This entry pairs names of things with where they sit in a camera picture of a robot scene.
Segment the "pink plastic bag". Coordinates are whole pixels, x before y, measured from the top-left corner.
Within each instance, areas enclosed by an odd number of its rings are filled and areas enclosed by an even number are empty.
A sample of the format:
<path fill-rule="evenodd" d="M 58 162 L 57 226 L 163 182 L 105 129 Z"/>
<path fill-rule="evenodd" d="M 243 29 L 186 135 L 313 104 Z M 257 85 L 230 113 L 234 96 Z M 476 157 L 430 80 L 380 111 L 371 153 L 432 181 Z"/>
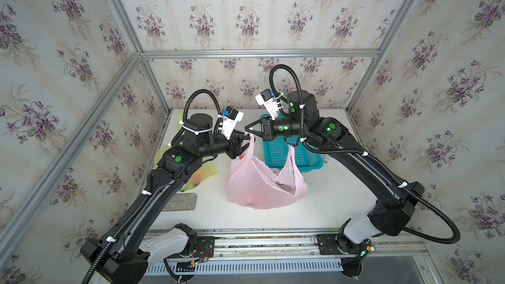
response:
<path fill-rule="evenodd" d="M 254 155 L 255 138 L 248 134 L 248 148 L 231 161 L 231 174 L 226 188 L 228 201 L 267 210 L 291 205 L 307 196 L 309 187 L 295 164 L 295 149 L 289 147 L 284 167 L 275 173 Z"/>

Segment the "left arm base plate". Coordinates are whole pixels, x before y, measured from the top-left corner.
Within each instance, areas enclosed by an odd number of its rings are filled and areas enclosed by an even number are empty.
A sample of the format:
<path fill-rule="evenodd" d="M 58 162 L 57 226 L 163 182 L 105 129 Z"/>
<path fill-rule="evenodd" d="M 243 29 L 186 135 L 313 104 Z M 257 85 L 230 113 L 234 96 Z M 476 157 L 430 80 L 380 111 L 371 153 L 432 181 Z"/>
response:
<path fill-rule="evenodd" d="M 170 255 L 169 258 L 192 258 L 206 260 L 214 256 L 215 240 L 213 236 L 197 236 L 188 241 L 182 253 Z"/>

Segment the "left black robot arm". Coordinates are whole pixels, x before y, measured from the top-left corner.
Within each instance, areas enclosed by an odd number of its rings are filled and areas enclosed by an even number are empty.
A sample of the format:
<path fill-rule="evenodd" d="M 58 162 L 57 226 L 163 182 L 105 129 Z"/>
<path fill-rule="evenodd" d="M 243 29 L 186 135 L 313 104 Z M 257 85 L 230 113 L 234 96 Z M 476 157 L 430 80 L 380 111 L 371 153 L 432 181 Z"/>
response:
<path fill-rule="evenodd" d="M 201 94 L 213 100 L 216 119 L 207 114 L 188 117 L 191 103 Z M 155 168 L 148 172 L 144 190 L 108 232 L 99 239 L 88 239 L 81 247 L 81 255 L 90 265 L 83 283 L 89 283 L 95 273 L 110 283 L 140 281 L 154 255 L 152 249 L 141 248 L 142 241 L 168 201 L 204 163 L 220 154 L 235 159 L 249 146 L 248 135 L 224 127 L 229 113 L 231 109 L 221 109 L 215 94 L 207 89 L 198 89 L 190 95 L 181 129 Z"/>

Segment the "yellow-green plastic bag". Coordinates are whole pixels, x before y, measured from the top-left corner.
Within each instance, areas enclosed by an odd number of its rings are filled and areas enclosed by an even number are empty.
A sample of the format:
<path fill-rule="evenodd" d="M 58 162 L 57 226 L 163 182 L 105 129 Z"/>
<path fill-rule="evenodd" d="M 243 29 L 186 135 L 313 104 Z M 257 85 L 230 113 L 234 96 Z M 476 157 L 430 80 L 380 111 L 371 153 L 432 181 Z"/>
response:
<path fill-rule="evenodd" d="M 196 113 L 180 121 L 180 129 L 147 176 L 153 192 L 179 191 L 203 166 L 205 158 L 217 156 L 213 130 L 209 114 Z"/>

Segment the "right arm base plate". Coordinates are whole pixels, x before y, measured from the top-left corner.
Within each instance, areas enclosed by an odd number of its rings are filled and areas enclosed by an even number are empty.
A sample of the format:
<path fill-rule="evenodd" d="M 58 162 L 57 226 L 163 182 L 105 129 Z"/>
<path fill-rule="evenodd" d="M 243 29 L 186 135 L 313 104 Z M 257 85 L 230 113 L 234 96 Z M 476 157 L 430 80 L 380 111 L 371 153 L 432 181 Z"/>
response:
<path fill-rule="evenodd" d="M 319 234 L 316 236 L 316 244 L 321 255 L 364 257 L 372 250 L 372 242 L 369 239 L 356 244 L 343 232 L 337 234 Z"/>

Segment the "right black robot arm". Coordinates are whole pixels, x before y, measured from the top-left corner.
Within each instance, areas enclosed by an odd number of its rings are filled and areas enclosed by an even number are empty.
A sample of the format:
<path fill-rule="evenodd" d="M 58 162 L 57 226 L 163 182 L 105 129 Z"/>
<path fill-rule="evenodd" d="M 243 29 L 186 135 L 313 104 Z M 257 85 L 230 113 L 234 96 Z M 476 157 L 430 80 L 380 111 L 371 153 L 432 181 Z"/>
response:
<path fill-rule="evenodd" d="M 305 91 L 295 71 L 285 64 L 272 67 L 270 87 L 260 93 L 270 115 L 246 126 L 246 130 L 264 142 L 276 138 L 296 138 L 294 146 L 303 146 L 317 155 L 328 155 L 345 166 L 376 197 L 376 203 L 360 218 L 348 219 L 335 240 L 343 250 L 351 251 L 369 242 L 371 237 L 397 236 L 402 231 L 434 243 L 452 245 L 461 235 L 456 224 L 441 210 L 423 199 L 422 184 L 408 182 L 392 172 L 378 158 L 357 142 L 337 119 L 322 117 L 313 94 Z M 253 129 L 260 125 L 260 130 Z M 408 227 L 416 205 L 421 204 L 438 216 L 452 231 L 447 238 L 424 234 Z"/>

